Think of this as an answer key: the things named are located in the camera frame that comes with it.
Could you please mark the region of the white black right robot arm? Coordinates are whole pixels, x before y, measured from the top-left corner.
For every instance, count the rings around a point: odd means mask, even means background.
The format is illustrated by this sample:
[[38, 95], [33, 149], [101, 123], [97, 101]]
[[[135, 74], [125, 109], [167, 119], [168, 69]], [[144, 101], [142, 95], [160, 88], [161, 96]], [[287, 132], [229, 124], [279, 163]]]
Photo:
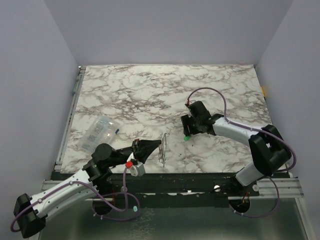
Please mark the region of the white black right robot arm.
[[246, 192], [253, 182], [273, 175], [292, 157], [273, 125], [254, 130], [238, 122], [232, 124], [223, 114], [211, 115], [202, 101], [188, 103], [186, 107], [189, 114], [181, 117], [186, 139], [192, 135], [209, 134], [226, 137], [249, 147], [252, 162], [238, 171], [229, 183], [230, 191], [236, 196]]

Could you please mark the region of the wire keyring with keys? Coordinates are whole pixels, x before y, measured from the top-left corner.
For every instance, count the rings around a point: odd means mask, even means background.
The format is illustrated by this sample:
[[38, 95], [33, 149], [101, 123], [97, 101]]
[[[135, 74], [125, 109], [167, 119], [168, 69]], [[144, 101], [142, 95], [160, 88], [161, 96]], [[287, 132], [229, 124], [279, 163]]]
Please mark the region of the wire keyring with keys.
[[167, 152], [167, 133], [163, 134], [161, 144], [158, 146], [158, 161], [165, 168], [166, 164], [166, 152]]

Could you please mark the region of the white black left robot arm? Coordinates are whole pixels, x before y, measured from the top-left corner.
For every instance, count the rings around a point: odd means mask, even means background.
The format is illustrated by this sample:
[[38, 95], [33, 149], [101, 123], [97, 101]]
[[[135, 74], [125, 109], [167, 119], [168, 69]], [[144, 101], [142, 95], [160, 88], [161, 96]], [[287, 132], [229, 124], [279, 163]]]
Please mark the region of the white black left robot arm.
[[159, 139], [135, 139], [131, 146], [121, 149], [114, 149], [107, 143], [99, 144], [88, 163], [66, 180], [32, 196], [20, 195], [14, 206], [10, 230], [20, 232], [27, 239], [44, 229], [49, 216], [76, 201], [114, 197], [116, 192], [110, 180], [111, 168], [124, 165], [132, 176], [142, 176], [146, 160], [161, 143]]

